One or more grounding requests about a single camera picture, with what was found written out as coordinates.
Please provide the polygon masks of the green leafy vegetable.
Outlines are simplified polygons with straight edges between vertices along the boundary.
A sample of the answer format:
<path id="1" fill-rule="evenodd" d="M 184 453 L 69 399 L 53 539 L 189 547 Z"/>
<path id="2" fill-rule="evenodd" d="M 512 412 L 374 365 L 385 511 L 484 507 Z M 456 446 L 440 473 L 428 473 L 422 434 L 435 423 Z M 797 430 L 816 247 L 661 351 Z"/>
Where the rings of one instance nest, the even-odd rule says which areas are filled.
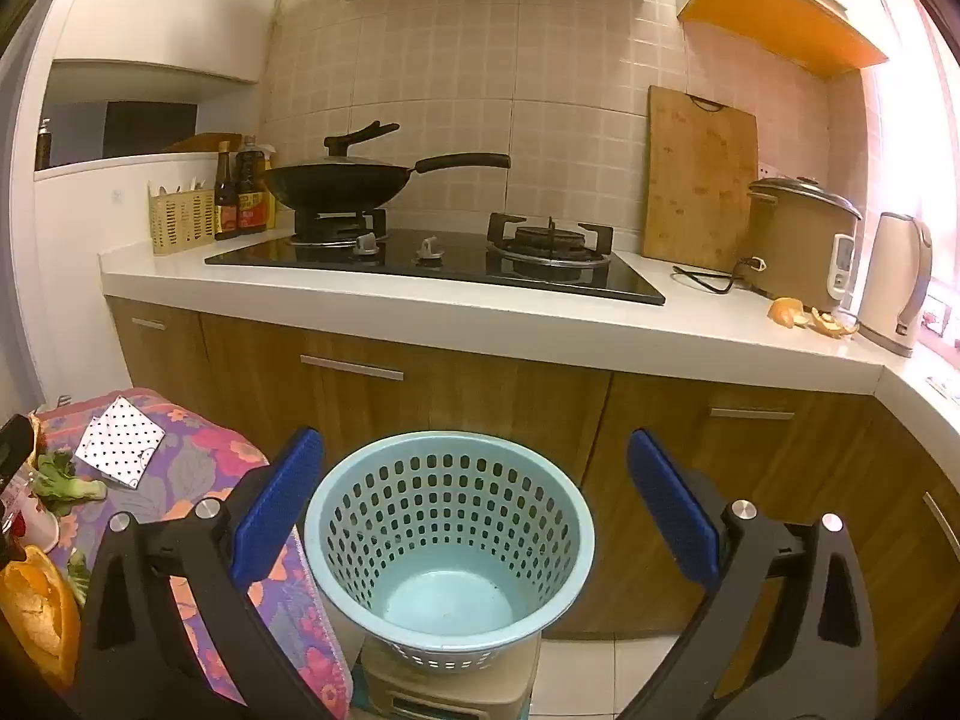
<path id="1" fill-rule="evenodd" d="M 68 452 L 39 455 L 31 472 L 31 492 L 56 517 L 70 514 L 76 505 L 105 500 L 106 485 L 99 479 L 75 475 L 75 465 Z"/>

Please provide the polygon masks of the white polka dot paper box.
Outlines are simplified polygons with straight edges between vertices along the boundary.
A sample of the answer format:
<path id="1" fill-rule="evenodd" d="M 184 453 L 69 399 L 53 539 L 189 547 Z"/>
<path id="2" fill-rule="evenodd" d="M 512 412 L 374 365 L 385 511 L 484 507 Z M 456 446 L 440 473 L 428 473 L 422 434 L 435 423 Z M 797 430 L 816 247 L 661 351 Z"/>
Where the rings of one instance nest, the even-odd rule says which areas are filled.
<path id="1" fill-rule="evenodd" d="M 163 439 L 155 421 L 127 398 L 117 397 L 88 422 L 75 457 L 110 481 L 135 489 Z"/>

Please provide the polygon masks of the orange snack bag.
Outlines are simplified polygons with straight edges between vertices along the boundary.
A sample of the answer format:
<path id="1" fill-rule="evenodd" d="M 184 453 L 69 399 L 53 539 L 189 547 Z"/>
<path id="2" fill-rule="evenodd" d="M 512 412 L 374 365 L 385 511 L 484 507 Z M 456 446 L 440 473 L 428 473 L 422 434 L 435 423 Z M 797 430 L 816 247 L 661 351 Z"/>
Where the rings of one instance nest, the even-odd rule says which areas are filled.
<path id="1" fill-rule="evenodd" d="M 57 566 L 34 544 L 2 569 L 2 614 L 47 684 L 67 694 L 80 648 L 80 610 Z"/>

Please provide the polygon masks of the red white paper cup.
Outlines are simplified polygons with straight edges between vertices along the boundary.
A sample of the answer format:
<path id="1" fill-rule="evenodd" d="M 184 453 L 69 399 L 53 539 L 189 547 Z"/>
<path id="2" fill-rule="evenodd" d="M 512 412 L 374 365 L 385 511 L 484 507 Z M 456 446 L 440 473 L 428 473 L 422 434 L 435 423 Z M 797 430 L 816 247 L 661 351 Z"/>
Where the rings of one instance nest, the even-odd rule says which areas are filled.
<path id="1" fill-rule="evenodd" d="M 59 520 L 32 494 L 31 472 L 25 463 L 3 489 L 3 533 L 16 543 L 50 553 L 59 544 Z"/>

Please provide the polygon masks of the light blue perforated trash basket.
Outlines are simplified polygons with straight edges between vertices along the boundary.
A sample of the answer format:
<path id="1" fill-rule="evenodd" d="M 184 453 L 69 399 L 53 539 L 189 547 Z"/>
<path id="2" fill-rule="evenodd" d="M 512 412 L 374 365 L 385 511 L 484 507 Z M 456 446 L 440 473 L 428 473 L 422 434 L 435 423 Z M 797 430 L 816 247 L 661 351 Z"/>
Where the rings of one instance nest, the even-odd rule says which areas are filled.
<path id="1" fill-rule="evenodd" d="M 441 673 L 488 667 L 558 621 L 586 585 L 596 530 L 578 486 L 534 450 L 421 431 L 332 468 L 302 541 L 343 616 Z"/>

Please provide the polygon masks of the floral tablecloth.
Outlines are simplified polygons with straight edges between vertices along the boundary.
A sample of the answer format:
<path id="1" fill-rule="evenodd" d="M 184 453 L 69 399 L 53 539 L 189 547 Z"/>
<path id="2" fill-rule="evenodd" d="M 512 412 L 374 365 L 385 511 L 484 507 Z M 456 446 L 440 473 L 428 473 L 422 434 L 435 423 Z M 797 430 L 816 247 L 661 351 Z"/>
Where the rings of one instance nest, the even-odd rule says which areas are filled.
<path id="1" fill-rule="evenodd" d="M 343 718 L 353 684 L 295 530 L 319 483 L 299 429 L 267 461 L 149 390 L 164 439 L 137 488 L 76 514 L 93 587 L 70 704 L 83 718 Z"/>

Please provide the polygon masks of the beige utensil basket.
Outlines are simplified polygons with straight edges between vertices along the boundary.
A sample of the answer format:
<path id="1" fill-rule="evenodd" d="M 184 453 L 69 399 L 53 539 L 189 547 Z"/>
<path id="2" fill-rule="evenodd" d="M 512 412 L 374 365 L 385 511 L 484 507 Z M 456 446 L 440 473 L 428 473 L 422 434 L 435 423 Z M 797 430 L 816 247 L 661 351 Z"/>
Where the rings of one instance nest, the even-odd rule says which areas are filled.
<path id="1" fill-rule="evenodd" d="M 148 218 L 156 257 L 210 244 L 215 239 L 213 190 L 198 182 L 178 192 L 149 188 Z"/>

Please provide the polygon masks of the dark soy sauce bottle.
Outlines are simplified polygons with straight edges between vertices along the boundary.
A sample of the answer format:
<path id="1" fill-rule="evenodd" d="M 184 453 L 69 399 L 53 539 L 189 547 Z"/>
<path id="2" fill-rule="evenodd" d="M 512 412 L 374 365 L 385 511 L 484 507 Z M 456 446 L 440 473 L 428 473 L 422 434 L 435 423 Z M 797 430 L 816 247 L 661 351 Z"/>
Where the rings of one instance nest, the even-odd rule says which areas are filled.
<path id="1" fill-rule="evenodd" d="M 231 146 L 228 140 L 218 143 L 217 175 L 213 187 L 213 226 L 215 238 L 228 239 L 238 234 L 239 200 L 231 177 Z"/>

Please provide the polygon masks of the beige scale under basket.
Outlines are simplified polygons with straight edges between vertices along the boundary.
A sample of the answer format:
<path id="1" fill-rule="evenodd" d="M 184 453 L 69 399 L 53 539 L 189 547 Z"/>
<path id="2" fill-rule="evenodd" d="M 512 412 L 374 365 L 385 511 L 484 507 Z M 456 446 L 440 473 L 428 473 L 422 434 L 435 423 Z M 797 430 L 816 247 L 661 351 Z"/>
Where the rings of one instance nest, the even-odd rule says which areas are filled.
<path id="1" fill-rule="evenodd" d="M 381 718 L 527 718 L 540 645 L 532 637 L 481 670 L 433 673 L 370 639 L 353 667 L 352 707 Z"/>

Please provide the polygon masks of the orange peel pieces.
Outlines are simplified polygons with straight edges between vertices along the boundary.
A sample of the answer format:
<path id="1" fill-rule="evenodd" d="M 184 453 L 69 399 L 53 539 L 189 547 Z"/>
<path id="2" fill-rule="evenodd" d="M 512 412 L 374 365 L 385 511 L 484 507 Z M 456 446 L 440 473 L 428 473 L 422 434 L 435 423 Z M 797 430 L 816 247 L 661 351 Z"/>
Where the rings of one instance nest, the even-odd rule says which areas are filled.
<path id="1" fill-rule="evenodd" d="M 859 330 L 857 323 L 843 323 L 815 307 L 807 309 L 799 299 L 778 298 L 771 302 L 768 319 L 784 328 L 809 328 L 828 338 L 848 338 Z"/>

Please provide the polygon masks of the dark vinegar bottle red label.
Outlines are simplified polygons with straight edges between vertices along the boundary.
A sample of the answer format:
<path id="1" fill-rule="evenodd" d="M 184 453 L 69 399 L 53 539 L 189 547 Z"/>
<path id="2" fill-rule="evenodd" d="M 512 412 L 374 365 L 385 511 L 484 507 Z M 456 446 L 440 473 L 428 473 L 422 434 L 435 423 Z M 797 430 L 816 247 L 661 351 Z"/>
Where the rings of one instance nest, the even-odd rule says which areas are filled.
<path id="1" fill-rule="evenodd" d="M 265 229 L 267 210 L 263 198 L 263 153 L 254 135 L 245 135 L 236 154 L 236 193 L 238 194 L 239 231 L 260 232 Z"/>

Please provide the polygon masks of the white electric kettle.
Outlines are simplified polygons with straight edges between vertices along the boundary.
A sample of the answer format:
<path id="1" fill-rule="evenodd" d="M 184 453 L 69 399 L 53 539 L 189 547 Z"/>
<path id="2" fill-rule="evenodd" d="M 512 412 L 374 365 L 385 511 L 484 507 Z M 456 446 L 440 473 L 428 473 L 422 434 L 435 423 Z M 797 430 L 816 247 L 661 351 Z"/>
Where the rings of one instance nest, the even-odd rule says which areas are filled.
<path id="1" fill-rule="evenodd" d="M 878 218 L 859 333 L 894 355 L 909 358 L 932 278 L 931 231 L 910 215 L 884 211 Z"/>

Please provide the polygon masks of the beige rice cooker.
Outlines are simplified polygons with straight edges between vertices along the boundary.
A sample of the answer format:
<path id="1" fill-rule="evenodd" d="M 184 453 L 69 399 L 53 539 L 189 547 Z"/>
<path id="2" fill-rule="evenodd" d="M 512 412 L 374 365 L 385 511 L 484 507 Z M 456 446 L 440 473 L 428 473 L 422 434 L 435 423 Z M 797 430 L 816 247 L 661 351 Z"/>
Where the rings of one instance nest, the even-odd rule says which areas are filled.
<path id="1" fill-rule="evenodd" d="M 857 227 L 862 216 L 841 195 L 814 179 L 766 177 L 748 186 L 752 202 L 745 257 L 748 286 L 770 299 L 796 298 L 805 307 L 832 312 L 853 282 Z"/>

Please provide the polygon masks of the black glass gas stove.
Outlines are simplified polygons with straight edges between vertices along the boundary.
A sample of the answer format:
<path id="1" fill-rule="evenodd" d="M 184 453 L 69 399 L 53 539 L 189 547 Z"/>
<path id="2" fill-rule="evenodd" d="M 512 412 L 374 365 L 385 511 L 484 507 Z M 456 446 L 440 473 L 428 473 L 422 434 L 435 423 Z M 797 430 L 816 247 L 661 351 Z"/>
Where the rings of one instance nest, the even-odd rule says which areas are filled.
<path id="1" fill-rule="evenodd" d="M 613 252 L 613 229 L 493 213 L 487 231 L 431 232 L 387 224 L 382 210 L 329 215 L 288 238 L 215 254 L 208 265 L 368 271 L 490 283 L 663 305 L 664 294 Z"/>

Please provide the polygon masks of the wooden cutting board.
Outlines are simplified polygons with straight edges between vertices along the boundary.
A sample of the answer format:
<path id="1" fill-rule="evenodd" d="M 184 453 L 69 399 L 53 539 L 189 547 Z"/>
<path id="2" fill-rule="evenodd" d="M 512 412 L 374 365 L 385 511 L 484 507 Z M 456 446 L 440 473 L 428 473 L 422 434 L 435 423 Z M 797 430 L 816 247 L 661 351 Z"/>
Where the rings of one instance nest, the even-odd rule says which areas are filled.
<path id="1" fill-rule="evenodd" d="M 695 94 L 647 92 L 649 163 L 641 254 L 731 270 L 745 245 L 758 177 L 757 119 Z"/>

